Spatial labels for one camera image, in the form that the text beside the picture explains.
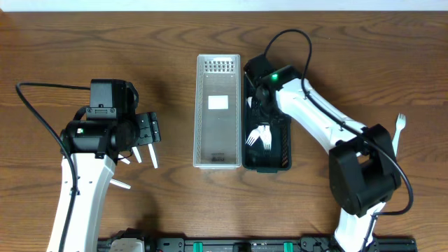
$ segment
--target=wood grain surface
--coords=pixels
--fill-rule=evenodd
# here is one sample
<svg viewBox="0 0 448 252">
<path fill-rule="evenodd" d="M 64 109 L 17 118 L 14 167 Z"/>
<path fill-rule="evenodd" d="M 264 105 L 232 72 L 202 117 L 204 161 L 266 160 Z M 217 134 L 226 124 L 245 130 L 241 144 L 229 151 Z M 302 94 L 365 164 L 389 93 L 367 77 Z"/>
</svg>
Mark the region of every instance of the wood grain surface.
<svg viewBox="0 0 448 252">
<path fill-rule="evenodd" d="M 421 251 L 448 243 L 448 13 L 3 13 L 0 16 L 0 251 L 44 251 L 61 183 L 55 141 L 15 93 L 20 81 L 88 86 L 92 78 L 133 82 L 138 112 L 155 111 L 159 169 L 120 163 L 100 227 L 188 237 L 296 237 L 330 234 L 340 208 L 328 187 L 325 151 L 293 123 L 293 167 L 278 174 L 194 168 L 196 58 L 260 54 L 277 32 L 311 36 L 309 80 L 343 113 L 395 132 L 407 117 L 398 161 L 414 186 L 405 216 L 381 217 L 381 236 L 413 236 Z M 307 44 L 287 34 L 269 52 L 301 68 Z M 58 132 L 89 103 L 86 91 L 26 87 Z M 404 187 L 387 210 L 407 202 Z"/>
</svg>

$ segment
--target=clear plastic container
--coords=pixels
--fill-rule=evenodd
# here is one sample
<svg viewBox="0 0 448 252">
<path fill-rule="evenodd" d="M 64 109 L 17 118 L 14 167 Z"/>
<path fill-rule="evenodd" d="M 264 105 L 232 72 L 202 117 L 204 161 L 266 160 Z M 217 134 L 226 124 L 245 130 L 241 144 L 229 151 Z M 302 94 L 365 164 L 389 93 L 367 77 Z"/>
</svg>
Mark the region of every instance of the clear plastic container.
<svg viewBox="0 0 448 252">
<path fill-rule="evenodd" d="M 193 166 L 240 167 L 241 128 L 239 55 L 197 56 Z"/>
</svg>

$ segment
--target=plastic fork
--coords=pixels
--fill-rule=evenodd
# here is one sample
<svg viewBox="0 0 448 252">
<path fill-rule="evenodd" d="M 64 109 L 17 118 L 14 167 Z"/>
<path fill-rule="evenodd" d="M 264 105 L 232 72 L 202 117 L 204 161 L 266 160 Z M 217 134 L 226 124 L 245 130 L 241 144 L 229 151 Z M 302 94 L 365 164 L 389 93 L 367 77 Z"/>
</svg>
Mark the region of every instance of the plastic fork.
<svg viewBox="0 0 448 252">
<path fill-rule="evenodd" d="M 249 105 L 249 108 L 252 108 L 252 97 L 247 97 L 247 104 Z"/>
<path fill-rule="evenodd" d="M 261 132 L 264 130 L 264 126 L 258 126 L 256 129 L 252 129 L 249 137 L 247 138 L 246 144 L 252 146 L 257 139 L 260 137 Z"/>
<path fill-rule="evenodd" d="M 392 147 L 395 156 L 397 156 L 398 152 L 398 140 L 400 139 L 400 132 L 406 127 L 406 116 L 399 113 L 396 123 L 395 135 L 393 135 Z"/>
<path fill-rule="evenodd" d="M 269 125 L 265 126 L 265 130 L 261 132 L 261 141 L 263 142 L 263 147 L 265 151 L 271 151 L 272 135 Z"/>
</svg>

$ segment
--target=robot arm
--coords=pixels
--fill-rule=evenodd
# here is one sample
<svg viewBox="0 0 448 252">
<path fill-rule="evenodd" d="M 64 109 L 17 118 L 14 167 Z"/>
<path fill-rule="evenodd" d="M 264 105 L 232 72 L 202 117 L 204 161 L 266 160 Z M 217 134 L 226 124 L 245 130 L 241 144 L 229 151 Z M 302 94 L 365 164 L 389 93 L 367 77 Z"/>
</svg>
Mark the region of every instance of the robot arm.
<svg viewBox="0 0 448 252">
<path fill-rule="evenodd" d="M 313 89 L 307 79 L 304 81 L 309 94 L 323 108 L 339 120 L 345 122 L 348 126 L 362 133 L 362 129 L 366 127 L 364 124 L 356 122 L 338 111 Z M 331 148 L 336 146 L 338 141 L 349 141 L 355 137 L 354 134 L 341 129 L 338 124 L 323 114 L 305 98 L 298 78 L 284 84 L 281 90 L 276 91 L 276 100 L 280 111 L 298 121 L 322 145 L 327 153 L 329 153 Z M 335 231 L 335 239 L 344 251 L 357 252 L 361 249 L 365 234 L 368 232 L 372 214 L 381 211 L 385 205 L 385 202 L 374 205 L 362 217 L 349 214 L 344 209 L 341 209 L 339 225 Z M 367 245 L 372 240 L 373 236 L 370 233 Z"/>
<path fill-rule="evenodd" d="M 77 112 L 60 136 L 78 176 L 78 194 L 70 206 L 72 175 L 64 158 L 61 195 L 47 252 L 97 250 L 106 191 L 117 161 L 123 158 L 119 153 L 133 152 L 141 162 L 137 146 L 148 145 L 151 152 L 152 143 L 160 141 L 156 114 L 136 114 L 138 101 L 139 95 L 131 83 L 92 80 L 90 105 Z M 62 241 L 68 211 L 71 218 L 65 230 L 66 239 Z M 129 246 L 141 244 L 136 242 Z"/>
<path fill-rule="evenodd" d="M 304 81 L 305 88 L 310 92 L 309 94 L 323 108 L 359 133 L 362 133 L 361 129 L 365 127 L 364 124 L 356 122 L 341 113 L 322 98 L 309 84 L 307 79 Z M 280 111 L 298 121 L 322 145 L 326 153 L 335 147 L 338 141 L 348 141 L 355 137 L 354 134 L 341 129 L 336 122 L 324 115 L 315 105 L 305 98 L 305 94 L 300 87 L 300 79 L 294 78 L 285 83 L 283 88 L 275 92 L 275 95 Z"/>
<path fill-rule="evenodd" d="M 292 66 L 276 70 L 264 55 L 259 55 L 249 60 L 244 70 L 266 118 L 275 118 L 282 113 L 289 115 L 329 154 L 330 189 L 342 207 L 335 239 L 346 252 L 361 250 L 372 214 L 381 211 L 400 186 L 399 174 L 389 162 L 382 160 L 381 155 L 368 148 L 364 140 L 342 129 L 305 96 L 300 80 L 302 75 Z M 350 119 L 322 98 L 307 79 L 304 88 L 329 114 L 393 155 L 390 135 L 381 125 L 367 128 Z M 369 155 L 369 160 L 360 164 L 357 158 L 360 155 Z M 370 242 L 372 233 L 368 235 L 367 245 Z"/>
</svg>

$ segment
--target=green clip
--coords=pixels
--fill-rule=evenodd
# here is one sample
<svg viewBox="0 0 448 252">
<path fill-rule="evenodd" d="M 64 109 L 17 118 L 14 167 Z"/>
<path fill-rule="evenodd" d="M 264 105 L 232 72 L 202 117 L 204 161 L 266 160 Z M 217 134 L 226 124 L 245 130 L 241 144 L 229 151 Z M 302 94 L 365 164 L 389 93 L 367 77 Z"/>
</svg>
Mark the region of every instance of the green clip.
<svg viewBox="0 0 448 252">
<path fill-rule="evenodd" d="M 285 242 L 283 247 L 285 248 L 285 252 L 294 252 L 294 245 L 292 242 Z"/>
<path fill-rule="evenodd" d="M 193 252 L 202 252 L 202 242 L 193 243 Z"/>
</svg>

